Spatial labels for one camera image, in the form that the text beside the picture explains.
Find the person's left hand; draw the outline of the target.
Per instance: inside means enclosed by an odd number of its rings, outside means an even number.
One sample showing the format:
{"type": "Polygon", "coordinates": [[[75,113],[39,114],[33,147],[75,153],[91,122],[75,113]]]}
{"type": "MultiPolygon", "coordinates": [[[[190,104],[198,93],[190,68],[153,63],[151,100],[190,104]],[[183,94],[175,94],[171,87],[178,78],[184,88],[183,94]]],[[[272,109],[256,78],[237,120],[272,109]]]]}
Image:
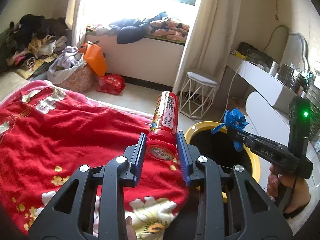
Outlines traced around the person's left hand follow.
{"type": "Polygon", "coordinates": [[[127,231],[127,239],[137,240],[137,235],[134,228],[132,227],[132,218],[130,216],[128,216],[125,219],[125,224],[126,224],[126,231],[127,231]]]}

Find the person's right hand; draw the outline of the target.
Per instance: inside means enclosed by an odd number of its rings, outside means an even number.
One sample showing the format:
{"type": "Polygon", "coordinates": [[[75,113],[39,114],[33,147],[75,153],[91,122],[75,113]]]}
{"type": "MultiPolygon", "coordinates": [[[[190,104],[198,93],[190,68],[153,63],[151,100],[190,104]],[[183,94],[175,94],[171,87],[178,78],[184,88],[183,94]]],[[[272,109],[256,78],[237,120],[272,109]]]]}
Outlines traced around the person's right hand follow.
{"type": "Polygon", "coordinates": [[[280,168],[270,166],[267,178],[267,195],[274,199],[283,209],[285,218],[293,218],[300,214],[311,200],[309,186],[304,178],[294,174],[283,174],[280,168]]]}

